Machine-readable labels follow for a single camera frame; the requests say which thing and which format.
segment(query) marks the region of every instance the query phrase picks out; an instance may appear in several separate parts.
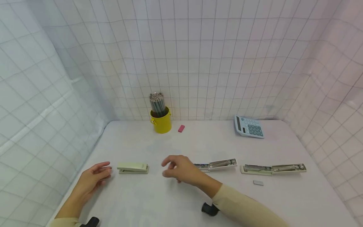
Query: yellow bucket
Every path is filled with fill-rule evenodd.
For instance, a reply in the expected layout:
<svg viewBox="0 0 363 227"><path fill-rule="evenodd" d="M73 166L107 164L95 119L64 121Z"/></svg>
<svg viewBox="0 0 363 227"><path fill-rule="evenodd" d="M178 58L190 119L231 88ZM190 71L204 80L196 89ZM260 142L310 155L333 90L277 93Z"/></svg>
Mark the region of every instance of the yellow bucket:
<svg viewBox="0 0 363 227"><path fill-rule="evenodd" d="M163 117L153 117L155 113L150 111L151 120L150 122L154 125L155 132L157 133L167 133L171 129L171 120L170 120L170 110L168 107L165 107L168 113Z"/></svg>

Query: wall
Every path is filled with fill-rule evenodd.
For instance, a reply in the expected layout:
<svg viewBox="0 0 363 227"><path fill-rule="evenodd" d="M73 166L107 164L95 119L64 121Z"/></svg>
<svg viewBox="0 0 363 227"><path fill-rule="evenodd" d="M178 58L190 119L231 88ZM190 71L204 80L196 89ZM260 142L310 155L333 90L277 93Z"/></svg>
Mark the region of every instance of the wall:
<svg viewBox="0 0 363 227"><path fill-rule="evenodd" d="M70 77L87 74L118 119L149 119L162 91L173 119L223 120L283 119L340 1L29 2Z"/></svg>
<svg viewBox="0 0 363 227"><path fill-rule="evenodd" d="M25 2L0 0L0 226L45 226L109 122Z"/></svg>
<svg viewBox="0 0 363 227"><path fill-rule="evenodd" d="M314 43L285 121L363 226L363 1L342 1Z"/></svg>

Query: black clip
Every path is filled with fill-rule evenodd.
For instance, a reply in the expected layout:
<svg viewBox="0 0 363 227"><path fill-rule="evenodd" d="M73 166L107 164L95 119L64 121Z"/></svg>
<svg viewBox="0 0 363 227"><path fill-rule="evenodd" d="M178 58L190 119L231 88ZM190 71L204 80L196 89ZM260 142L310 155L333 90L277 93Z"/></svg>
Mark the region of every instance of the black clip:
<svg viewBox="0 0 363 227"><path fill-rule="evenodd" d="M82 224L81 226L84 226L84 227L97 227L99 223L99 219L96 218L96 217L92 217L88 222L87 224Z"/></svg>
<svg viewBox="0 0 363 227"><path fill-rule="evenodd" d="M216 216L218 214L218 208L212 204L212 206L204 203L202 206L202 212L208 214L209 216Z"/></svg>

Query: sleeve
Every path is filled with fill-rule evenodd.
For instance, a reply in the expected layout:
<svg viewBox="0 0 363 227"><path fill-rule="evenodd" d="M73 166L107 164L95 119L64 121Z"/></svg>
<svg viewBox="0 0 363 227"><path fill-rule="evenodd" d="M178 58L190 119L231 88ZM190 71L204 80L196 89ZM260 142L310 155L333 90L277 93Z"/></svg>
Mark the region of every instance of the sleeve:
<svg viewBox="0 0 363 227"><path fill-rule="evenodd" d="M78 218L56 218L50 223L50 227L80 227Z"/></svg>
<svg viewBox="0 0 363 227"><path fill-rule="evenodd" d="M242 226L288 227L284 220L266 206L227 185L222 185L212 201L224 215Z"/></svg>

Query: left hand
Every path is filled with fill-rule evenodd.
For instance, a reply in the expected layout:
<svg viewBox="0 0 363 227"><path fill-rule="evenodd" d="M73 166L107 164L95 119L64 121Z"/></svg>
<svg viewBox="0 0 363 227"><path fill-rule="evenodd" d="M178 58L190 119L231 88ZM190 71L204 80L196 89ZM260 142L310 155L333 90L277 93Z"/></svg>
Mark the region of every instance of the left hand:
<svg viewBox="0 0 363 227"><path fill-rule="evenodd" d="M112 167L109 164L110 162L101 162L85 170L70 197L77 197L84 203L90 200L97 189L106 184L105 179L111 177Z"/></svg>

